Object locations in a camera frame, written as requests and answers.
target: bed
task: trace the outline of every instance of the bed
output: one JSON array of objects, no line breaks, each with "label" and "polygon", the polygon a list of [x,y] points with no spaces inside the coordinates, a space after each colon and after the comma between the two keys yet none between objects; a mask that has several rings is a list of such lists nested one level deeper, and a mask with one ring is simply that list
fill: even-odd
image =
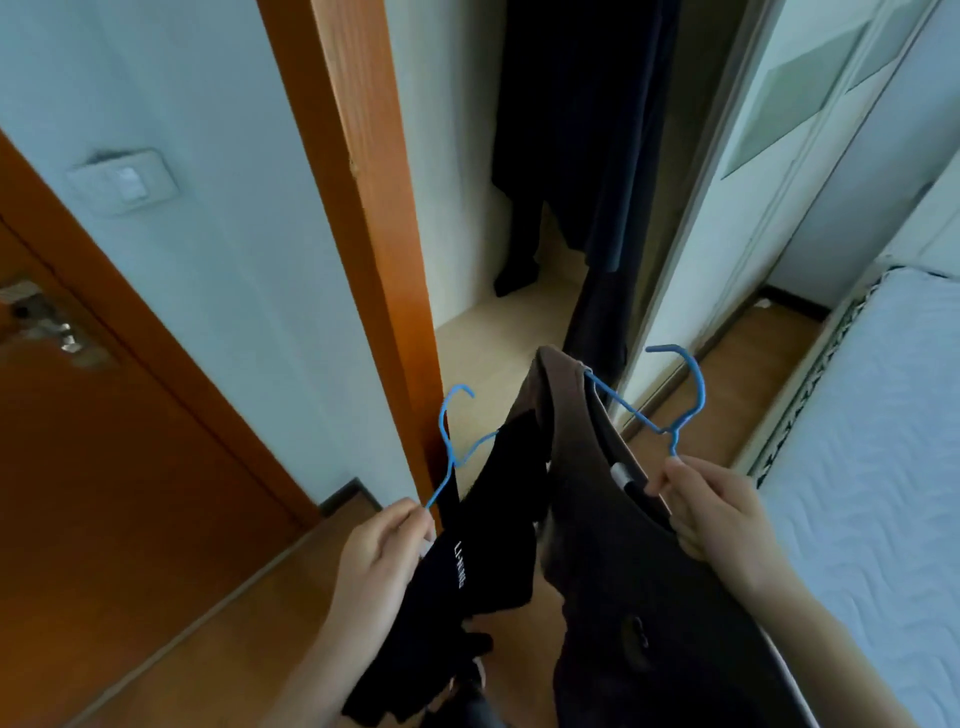
[{"label": "bed", "polygon": [[895,268],[837,316],[749,470],[914,718],[960,726],[960,282]]}]

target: wall switch plate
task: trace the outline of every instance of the wall switch plate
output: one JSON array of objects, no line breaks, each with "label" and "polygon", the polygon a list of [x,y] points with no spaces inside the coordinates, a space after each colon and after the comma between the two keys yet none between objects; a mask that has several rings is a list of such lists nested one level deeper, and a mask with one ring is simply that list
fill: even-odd
[{"label": "wall switch plate", "polygon": [[153,149],[85,164],[66,173],[84,203],[105,217],[176,197],[177,184]]}]

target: door handle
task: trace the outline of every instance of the door handle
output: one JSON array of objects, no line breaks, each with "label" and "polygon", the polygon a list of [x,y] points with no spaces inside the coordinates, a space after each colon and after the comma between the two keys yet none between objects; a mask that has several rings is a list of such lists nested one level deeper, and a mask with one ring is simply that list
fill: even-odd
[{"label": "door handle", "polygon": [[8,307],[16,322],[16,335],[31,340],[53,339],[62,352],[85,368],[109,359],[106,350],[79,331],[32,280],[0,287],[0,304]]}]

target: orange door frame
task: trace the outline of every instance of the orange door frame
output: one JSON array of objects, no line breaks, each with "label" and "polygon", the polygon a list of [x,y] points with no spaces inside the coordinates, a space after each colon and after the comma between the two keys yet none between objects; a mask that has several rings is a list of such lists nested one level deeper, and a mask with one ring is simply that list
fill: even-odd
[{"label": "orange door frame", "polygon": [[[258,0],[367,333],[426,501],[446,467],[444,390],[383,0]],[[444,490],[441,507],[456,501]]]}]

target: blue wire hanger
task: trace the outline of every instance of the blue wire hanger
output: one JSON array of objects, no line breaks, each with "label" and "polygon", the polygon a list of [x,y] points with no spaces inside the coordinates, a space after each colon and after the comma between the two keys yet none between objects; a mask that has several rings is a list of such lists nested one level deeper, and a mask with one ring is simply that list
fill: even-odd
[{"label": "blue wire hanger", "polygon": [[[684,412],[680,417],[674,420],[667,427],[657,427],[650,420],[636,411],[630,404],[626,402],[620,395],[618,395],[611,387],[608,387],[603,381],[601,381],[596,374],[593,373],[591,369],[585,369],[584,374],[587,376],[590,381],[600,387],[604,392],[613,397],[617,402],[622,404],[627,410],[636,417],[640,422],[652,429],[658,435],[663,435],[670,433],[670,454],[676,456],[677,454],[677,443],[680,440],[680,430],[681,428],[690,422],[693,419],[693,416],[696,415],[700,410],[704,408],[704,405],[707,404],[707,386],[704,383],[704,376],[700,371],[700,365],[697,364],[697,360],[694,359],[690,353],[683,347],[678,347],[675,344],[666,344],[660,347],[647,347],[646,351],[650,353],[657,352],[672,352],[677,353],[684,358],[686,365],[690,368],[690,372],[693,374],[693,380],[697,386],[697,402],[689,410]],[[466,392],[471,397],[476,397],[473,394],[473,390],[467,387],[465,384],[454,384],[450,391],[447,393],[444,398],[444,403],[440,407],[440,418],[438,420],[438,425],[440,426],[440,436],[444,439],[444,447],[446,448],[446,475],[444,480],[437,490],[433,492],[433,495],[428,501],[426,501],[426,508],[430,508],[436,501],[437,496],[440,495],[440,492],[446,487],[446,484],[450,481],[450,476],[453,475],[453,468],[463,468],[470,457],[476,452],[483,443],[491,439],[491,437],[496,437],[499,429],[494,430],[488,435],[484,435],[479,440],[477,440],[473,445],[470,446],[470,449],[467,450],[467,454],[461,459],[457,459],[456,454],[453,452],[453,443],[450,442],[450,434],[446,431],[446,409],[450,406],[450,400],[453,399],[453,396],[457,392]]]},{"label": "blue wire hanger", "polygon": [[450,391],[447,393],[446,397],[444,397],[444,403],[440,406],[439,425],[440,425],[440,436],[444,438],[444,447],[446,448],[446,475],[444,475],[443,482],[437,486],[437,490],[435,490],[433,492],[433,495],[430,497],[430,499],[426,501],[426,505],[424,506],[424,508],[427,508],[427,509],[429,509],[430,506],[432,506],[436,502],[437,496],[440,494],[440,491],[443,490],[446,487],[446,484],[450,481],[450,476],[453,474],[453,467],[456,466],[458,468],[463,468],[467,464],[467,461],[470,459],[470,456],[476,452],[477,448],[479,448],[485,442],[490,440],[491,437],[496,437],[496,433],[500,431],[499,429],[496,429],[493,432],[491,432],[489,435],[484,435],[483,437],[481,437],[479,440],[473,443],[473,445],[470,446],[470,449],[467,450],[467,454],[464,455],[463,459],[458,460],[457,456],[453,452],[453,443],[450,442],[450,433],[446,431],[446,422],[445,422],[446,409],[450,406],[450,400],[453,399],[453,396],[457,394],[457,392],[466,392],[471,397],[476,397],[476,395],[473,394],[473,390],[467,387],[465,384],[454,384],[450,388]]},{"label": "blue wire hanger", "polygon": [[680,417],[674,420],[672,423],[666,427],[657,427],[650,420],[644,417],[640,412],[632,408],[630,404],[627,403],[620,395],[618,395],[613,389],[608,387],[599,378],[595,375],[590,369],[587,369],[585,374],[587,378],[590,379],[594,384],[596,384],[600,389],[606,392],[608,395],[617,400],[620,404],[627,408],[627,410],[636,417],[640,422],[652,429],[658,435],[665,435],[670,433],[670,454],[674,457],[677,456],[677,443],[680,442],[680,430],[686,425],[690,420],[693,419],[694,415],[700,412],[704,408],[704,405],[707,404],[707,385],[704,383],[704,375],[700,371],[700,365],[697,364],[697,360],[694,359],[690,352],[688,352],[683,347],[678,347],[676,344],[665,344],[660,347],[647,347],[646,351],[649,353],[659,353],[659,352],[672,352],[678,353],[684,358],[686,366],[690,368],[690,373],[693,374],[693,381],[697,386],[697,402],[690,409],[684,412]]}]

